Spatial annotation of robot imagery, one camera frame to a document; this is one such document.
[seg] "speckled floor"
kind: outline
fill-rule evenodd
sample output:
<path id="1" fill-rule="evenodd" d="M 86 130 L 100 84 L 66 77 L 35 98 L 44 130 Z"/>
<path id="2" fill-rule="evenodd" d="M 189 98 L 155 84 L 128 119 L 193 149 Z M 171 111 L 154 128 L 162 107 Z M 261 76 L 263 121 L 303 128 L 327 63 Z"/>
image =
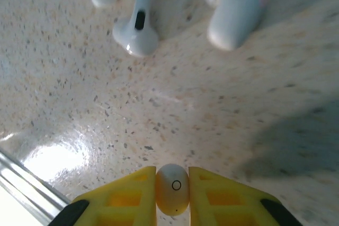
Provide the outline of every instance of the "speckled floor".
<path id="1" fill-rule="evenodd" d="M 272 0 L 240 49 L 203 0 L 154 0 L 162 41 L 127 55 L 133 0 L 0 0 L 0 147 L 70 199 L 147 165 L 200 166 L 339 220 L 339 2 Z M 188 213 L 159 225 L 188 225 Z"/>

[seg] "terrazzo floor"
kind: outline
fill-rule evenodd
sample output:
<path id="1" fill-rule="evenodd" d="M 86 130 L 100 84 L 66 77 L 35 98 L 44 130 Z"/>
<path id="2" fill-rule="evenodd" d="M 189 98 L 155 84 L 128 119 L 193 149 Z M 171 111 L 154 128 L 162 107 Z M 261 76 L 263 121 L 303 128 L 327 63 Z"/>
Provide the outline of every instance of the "terrazzo floor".
<path id="1" fill-rule="evenodd" d="M 161 42 L 112 39 L 133 0 L 0 0 L 0 147 L 69 199 L 143 166 L 200 166 L 339 220 L 339 1 L 272 0 L 239 49 L 203 0 L 154 0 Z M 158 225 L 189 225 L 159 213 Z"/>

